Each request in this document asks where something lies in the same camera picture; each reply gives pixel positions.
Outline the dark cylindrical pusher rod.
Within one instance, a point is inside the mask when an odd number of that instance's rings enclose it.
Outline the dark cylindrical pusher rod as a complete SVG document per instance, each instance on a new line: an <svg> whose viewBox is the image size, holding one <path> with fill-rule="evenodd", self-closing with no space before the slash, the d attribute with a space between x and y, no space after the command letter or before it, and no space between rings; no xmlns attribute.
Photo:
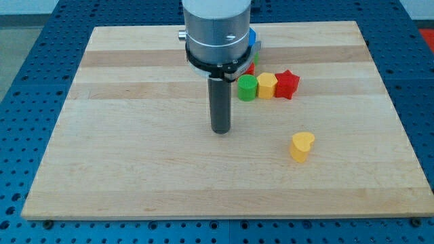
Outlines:
<svg viewBox="0 0 434 244"><path fill-rule="evenodd" d="M225 134L231 128L231 83L217 78L208 79L211 128Z"/></svg>

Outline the black clamp ring mount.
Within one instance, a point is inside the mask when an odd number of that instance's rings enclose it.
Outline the black clamp ring mount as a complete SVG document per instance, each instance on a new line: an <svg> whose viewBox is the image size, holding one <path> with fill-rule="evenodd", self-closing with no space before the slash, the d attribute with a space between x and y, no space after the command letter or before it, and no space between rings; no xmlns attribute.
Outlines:
<svg viewBox="0 0 434 244"><path fill-rule="evenodd" d="M242 57L226 64L208 64L200 61L191 54L187 45L185 45L185 47L186 59L189 66L198 75L210 79L221 79L227 82L234 82L242 76L242 74L244 74L254 62L255 55L261 50L262 42L256 41L253 45L247 48Z"/></svg>

